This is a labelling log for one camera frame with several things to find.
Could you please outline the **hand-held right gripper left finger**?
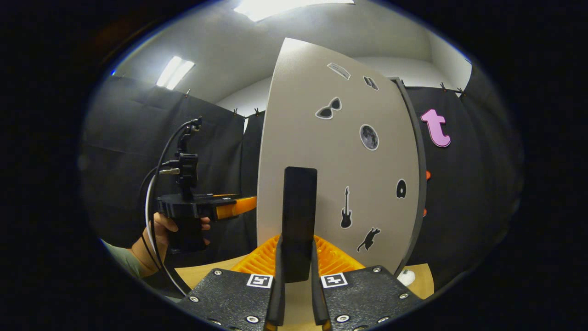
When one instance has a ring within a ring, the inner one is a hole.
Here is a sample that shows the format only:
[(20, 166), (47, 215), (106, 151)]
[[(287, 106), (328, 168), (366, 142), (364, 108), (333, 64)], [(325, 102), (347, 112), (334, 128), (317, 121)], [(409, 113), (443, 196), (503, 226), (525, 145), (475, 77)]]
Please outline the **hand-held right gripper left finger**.
[(275, 235), (233, 268), (213, 268), (180, 310), (221, 331), (277, 331), (285, 316), (281, 244)]

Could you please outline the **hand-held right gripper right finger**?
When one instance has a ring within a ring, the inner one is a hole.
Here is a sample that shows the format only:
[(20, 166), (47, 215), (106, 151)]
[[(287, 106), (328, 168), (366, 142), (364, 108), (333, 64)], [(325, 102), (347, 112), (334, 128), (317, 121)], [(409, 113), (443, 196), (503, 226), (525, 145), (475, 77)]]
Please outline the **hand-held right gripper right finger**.
[(363, 266), (315, 235), (311, 303), (322, 331), (384, 331), (424, 301), (384, 266)]

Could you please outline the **beige cabinet door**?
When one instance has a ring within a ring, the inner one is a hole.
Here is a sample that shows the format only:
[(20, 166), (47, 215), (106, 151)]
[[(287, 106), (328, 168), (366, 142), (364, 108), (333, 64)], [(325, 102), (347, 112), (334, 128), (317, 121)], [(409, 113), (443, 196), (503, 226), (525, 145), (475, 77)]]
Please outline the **beige cabinet door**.
[(286, 38), (260, 143), (256, 239), (282, 228), (285, 169), (317, 171), (315, 235), (398, 274), (424, 219), (426, 161), (405, 86), (336, 51)]

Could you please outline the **black backdrop cloth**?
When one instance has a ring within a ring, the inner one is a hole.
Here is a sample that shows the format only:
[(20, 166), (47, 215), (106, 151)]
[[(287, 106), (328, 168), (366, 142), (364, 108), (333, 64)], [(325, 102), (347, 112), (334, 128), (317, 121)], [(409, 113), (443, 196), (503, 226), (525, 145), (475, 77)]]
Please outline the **black backdrop cloth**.
[[(428, 264), (435, 289), (472, 268), (506, 236), (524, 186), (523, 148), (513, 120), (477, 67), (466, 65), (464, 92), (432, 64), (362, 58), (385, 77), (403, 80), (417, 115), (434, 109), (447, 123), (445, 148), (424, 132), (432, 178), (418, 241), (407, 265)], [(189, 141), (198, 164), (199, 193), (257, 193), (264, 113), (234, 114), (231, 106), (264, 106), (271, 78), (214, 104), (131, 78), (111, 77), (98, 88), (82, 137), (82, 199), (99, 237), (129, 247), (140, 237), (141, 181), (173, 130), (199, 115), (201, 132)]]

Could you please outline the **small ceiling light panel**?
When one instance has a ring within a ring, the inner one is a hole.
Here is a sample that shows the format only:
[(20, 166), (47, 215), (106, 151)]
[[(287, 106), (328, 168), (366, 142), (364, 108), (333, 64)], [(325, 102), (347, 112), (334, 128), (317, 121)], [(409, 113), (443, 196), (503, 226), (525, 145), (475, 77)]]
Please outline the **small ceiling light panel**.
[(181, 57), (172, 57), (156, 81), (156, 86), (174, 90), (194, 65), (194, 62)]

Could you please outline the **large ceiling light panel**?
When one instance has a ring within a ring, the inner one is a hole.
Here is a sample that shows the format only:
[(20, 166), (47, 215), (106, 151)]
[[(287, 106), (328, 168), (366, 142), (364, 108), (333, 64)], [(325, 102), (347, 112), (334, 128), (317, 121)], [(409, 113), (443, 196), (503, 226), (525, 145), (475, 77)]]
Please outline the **large ceiling light panel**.
[(292, 9), (330, 4), (354, 5), (354, 0), (242, 0), (233, 10), (259, 22)]

